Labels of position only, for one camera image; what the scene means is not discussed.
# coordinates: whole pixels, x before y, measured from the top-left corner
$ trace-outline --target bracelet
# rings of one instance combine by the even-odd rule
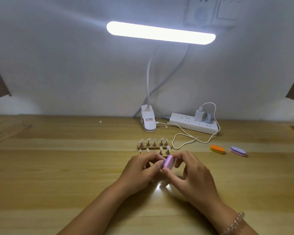
[[[238,228],[239,223],[244,219],[244,216],[245,216],[244,212],[240,212],[239,215],[233,221],[233,223],[221,235],[231,235],[233,231]]]

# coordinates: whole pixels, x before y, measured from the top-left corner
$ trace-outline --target hand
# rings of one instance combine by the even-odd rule
[[[165,158],[157,152],[133,156],[126,164],[116,183],[122,185],[127,196],[135,194],[148,186],[148,183],[153,180],[154,176],[163,167],[164,162]]]
[[[210,170],[195,155],[188,151],[172,155],[176,158],[174,164],[176,168],[180,167],[182,162],[186,164],[183,172],[184,180],[167,168],[163,168],[162,171],[188,202],[203,214],[208,212],[215,203],[221,202]]]

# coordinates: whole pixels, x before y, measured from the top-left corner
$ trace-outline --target woman's right hand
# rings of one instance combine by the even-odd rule
[[[177,177],[167,168],[162,171],[167,175],[170,184],[176,187],[188,202],[203,214],[222,203],[210,170],[194,154],[184,151],[172,155],[176,158],[176,168],[185,162],[184,179]]]

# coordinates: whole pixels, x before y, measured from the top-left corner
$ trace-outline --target white power strip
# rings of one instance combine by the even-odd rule
[[[177,113],[172,113],[170,117],[170,124],[177,124],[178,126],[190,130],[195,130],[198,132],[214,134],[218,131],[218,125],[216,121],[213,121],[212,124],[207,124],[203,122],[194,121],[193,116],[181,115]]]

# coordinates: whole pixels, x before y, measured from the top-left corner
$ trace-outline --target wooden desk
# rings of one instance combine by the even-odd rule
[[[8,116],[0,116],[0,121]],[[22,116],[32,128],[0,143],[0,235],[55,234],[121,174],[141,139],[169,138],[176,127],[145,133],[139,119]],[[294,130],[289,124],[220,121],[213,144],[183,150],[211,170],[223,200],[246,213],[260,234],[294,234]],[[192,132],[201,140],[209,135]],[[187,139],[179,137],[180,145]],[[248,158],[229,152],[243,148]],[[182,169],[174,169],[182,174]],[[160,182],[132,196],[107,234],[215,234],[174,187]]]

